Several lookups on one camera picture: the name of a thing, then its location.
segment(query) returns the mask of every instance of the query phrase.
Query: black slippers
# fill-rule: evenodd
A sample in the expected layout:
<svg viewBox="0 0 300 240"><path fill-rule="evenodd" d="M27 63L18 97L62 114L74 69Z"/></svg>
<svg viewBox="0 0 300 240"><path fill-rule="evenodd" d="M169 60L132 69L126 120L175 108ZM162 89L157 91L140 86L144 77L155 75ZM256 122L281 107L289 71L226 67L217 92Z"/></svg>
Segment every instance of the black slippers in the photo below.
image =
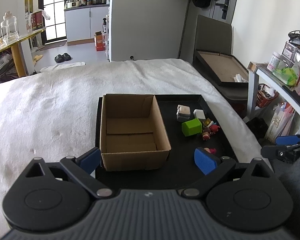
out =
<svg viewBox="0 0 300 240"><path fill-rule="evenodd" d="M57 63L61 63L64 61L69 61L71 60L71 56L68 53L63 54L62 56L60 54L58 54L55 58L54 58L55 62Z"/></svg>

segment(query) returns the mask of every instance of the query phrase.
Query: bottle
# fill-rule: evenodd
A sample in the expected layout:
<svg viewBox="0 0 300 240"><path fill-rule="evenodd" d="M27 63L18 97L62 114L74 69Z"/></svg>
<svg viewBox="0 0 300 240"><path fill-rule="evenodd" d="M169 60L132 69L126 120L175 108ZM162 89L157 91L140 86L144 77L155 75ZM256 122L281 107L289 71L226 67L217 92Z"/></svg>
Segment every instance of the bottle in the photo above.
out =
<svg viewBox="0 0 300 240"><path fill-rule="evenodd" d="M0 23L1 26L1 35L2 35L2 40L5 45L8 44L8 32L7 32L7 21L5 17L3 17L3 21Z"/></svg>
<svg viewBox="0 0 300 240"><path fill-rule="evenodd" d="M103 18L102 29L103 29L104 33L107 32L107 19L106 18Z"/></svg>
<svg viewBox="0 0 300 240"><path fill-rule="evenodd" d="M281 55L277 52L273 52L270 63L267 66L267 69L271 72L278 68L280 63Z"/></svg>
<svg viewBox="0 0 300 240"><path fill-rule="evenodd" d="M7 21L8 42L19 39L17 18L13 16L12 13L10 13L10 11L7 11L4 14L4 17Z"/></svg>

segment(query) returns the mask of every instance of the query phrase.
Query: blue foam pad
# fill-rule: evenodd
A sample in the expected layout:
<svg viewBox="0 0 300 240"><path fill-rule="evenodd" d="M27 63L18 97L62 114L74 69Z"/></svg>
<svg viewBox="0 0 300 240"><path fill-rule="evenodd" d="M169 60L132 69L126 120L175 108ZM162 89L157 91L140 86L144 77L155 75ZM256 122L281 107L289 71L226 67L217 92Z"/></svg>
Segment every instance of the blue foam pad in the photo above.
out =
<svg viewBox="0 0 300 240"><path fill-rule="evenodd" d="M86 158L81 160L80 168L91 174L99 165L101 161L101 152L97 148L94 152L90 153Z"/></svg>
<svg viewBox="0 0 300 240"><path fill-rule="evenodd" d="M275 143L277 145L294 145L300 142L300 138L298 136L279 136L275 139Z"/></svg>
<svg viewBox="0 0 300 240"><path fill-rule="evenodd" d="M218 166L215 160L212 160L199 149L195 149L194 151L194 162L204 175L208 175Z"/></svg>

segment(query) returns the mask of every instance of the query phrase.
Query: gray tile floor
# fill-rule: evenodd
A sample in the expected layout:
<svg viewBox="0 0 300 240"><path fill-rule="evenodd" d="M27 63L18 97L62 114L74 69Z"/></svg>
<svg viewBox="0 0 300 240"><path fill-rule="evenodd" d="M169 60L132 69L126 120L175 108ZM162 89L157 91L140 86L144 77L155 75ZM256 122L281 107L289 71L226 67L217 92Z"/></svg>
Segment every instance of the gray tile floor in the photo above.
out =
<svg viewBox="0 0 300 240"><path fill-rule="evenodd" d="M79 45L67 46L65 44L62 47L36 51L33 53L33 57L35 55L43 55L43 57L37 61L34 66L35 70L38 72L40 69L44 67L54 66L57 63L54 61L54 58L58 54L68 53L72 60L62 62L60 64L68 64L75 62L96 62L96 61L107 61L106 52L105 51L96 51L96 47L94 43L86 43Z"/></svg>

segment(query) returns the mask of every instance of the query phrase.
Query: glass door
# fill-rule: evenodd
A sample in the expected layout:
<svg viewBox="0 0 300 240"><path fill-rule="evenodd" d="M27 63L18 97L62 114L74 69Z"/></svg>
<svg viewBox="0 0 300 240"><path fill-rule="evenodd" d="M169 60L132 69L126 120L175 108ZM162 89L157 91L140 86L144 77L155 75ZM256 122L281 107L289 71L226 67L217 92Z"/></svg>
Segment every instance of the glass door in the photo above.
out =
<svg viewBox="0 0 300 240"><path fill-rule="evenodd" d="M50 20L44 19L46 31L42 33L42 43L66 39L65 0L41 0L41 2L43 10L50 16Z"/></svg>

